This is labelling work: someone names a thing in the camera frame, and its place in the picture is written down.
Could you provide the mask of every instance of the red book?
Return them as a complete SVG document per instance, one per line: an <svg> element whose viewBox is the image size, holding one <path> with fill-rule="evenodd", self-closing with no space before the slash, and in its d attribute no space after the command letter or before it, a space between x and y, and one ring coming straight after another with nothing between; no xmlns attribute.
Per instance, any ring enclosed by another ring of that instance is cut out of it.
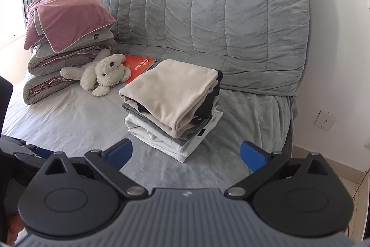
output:
<svg viewBox="0 0 370 247"><path fill-rule="evenodd" d="M153 58L126 55L126 60L123 62L123 65L131 70L131 77L125 83L132 82L138 75L146 72L154 62L155 59Z"/></svg>

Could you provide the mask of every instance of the white stuffed dog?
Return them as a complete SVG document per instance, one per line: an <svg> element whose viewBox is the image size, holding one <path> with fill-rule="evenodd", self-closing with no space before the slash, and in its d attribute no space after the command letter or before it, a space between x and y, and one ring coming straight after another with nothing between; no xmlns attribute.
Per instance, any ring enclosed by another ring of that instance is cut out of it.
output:
<svg viewBox="0 0 370 247"><path fill-rule="evenodd" d="M93 95L102 97L109 93L111 87L131 77L130 69L122 65L125 55L109 54L110 50L101 50L94 61L82 67L64 67L60 75L66 79L80 80L84 90L93 90Z"/></svg>
<svg viewBox="0 0 370 247"><path fill-rule="evenodd" d="M111 87L131 77L131 70L123 66L125 59L125 55L115 54L104 58L96 65L95 73L99 86L92 92L93 95L102 97L109 93Z"/></svg>

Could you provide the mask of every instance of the bed sheet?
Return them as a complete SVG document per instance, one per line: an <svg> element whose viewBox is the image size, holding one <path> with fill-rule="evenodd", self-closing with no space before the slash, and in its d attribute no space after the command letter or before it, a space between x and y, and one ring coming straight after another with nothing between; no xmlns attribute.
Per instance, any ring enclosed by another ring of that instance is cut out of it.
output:
<svg viewBox="0 0 370 247"><path fill-rule="evenodd" d="M154 187L219 187L223 191L249 175L239 156L242 141L250 140L267 152L281 150L290 124L289 97L221 90L217 110L223 117L180 163L128 132L127 113L118 94L124 84L99 98L74 83L34 105L23 102L23 85L21 82L14 89L3 134L68 156L105 150L129 138L133 156L121 172L149 191Z"/></svg>

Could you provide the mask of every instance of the black circular pad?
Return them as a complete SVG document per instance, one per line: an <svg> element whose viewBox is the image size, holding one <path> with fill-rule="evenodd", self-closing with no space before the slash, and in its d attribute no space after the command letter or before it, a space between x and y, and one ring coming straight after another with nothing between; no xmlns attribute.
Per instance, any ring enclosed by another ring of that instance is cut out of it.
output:
<svg viewBox="0 0 370 247"><path fill-rule="evenodd" d="M119 205L116 191L107 184L83 178L75 171L47 171L39 172L30 182L18 210L31 232L65 238L100 229L114 217Z"/></svg>
<svg viewBox="0 0 370 247"><path fill-rule="evenodd" d="M305 174L270 182L256 192L253 206L264 222L289 235L324 237L344 231L353 202L341 191L341 183L329 180L332 178Z"/></svg>
<svg viewBox="0 0 370 247"><path fill-rule="evenodd" d="M83 208L87 201L86 193L77 188L60 188L45 198L46 206L57 213L72 213Z"/></svg>

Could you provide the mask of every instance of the pink pillow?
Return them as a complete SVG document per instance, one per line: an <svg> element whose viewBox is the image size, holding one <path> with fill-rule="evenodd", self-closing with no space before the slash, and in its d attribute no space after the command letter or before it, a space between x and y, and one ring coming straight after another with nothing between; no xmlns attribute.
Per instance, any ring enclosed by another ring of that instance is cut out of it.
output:
<svg viewBox="0 0 370 247"><path fill-rule="evenodd" d="M35 10L43 33L36 30ZM115 22L100 0L35 0L27 8L25 50L46 37L59 53L86 34L111 28Z"/></svg>

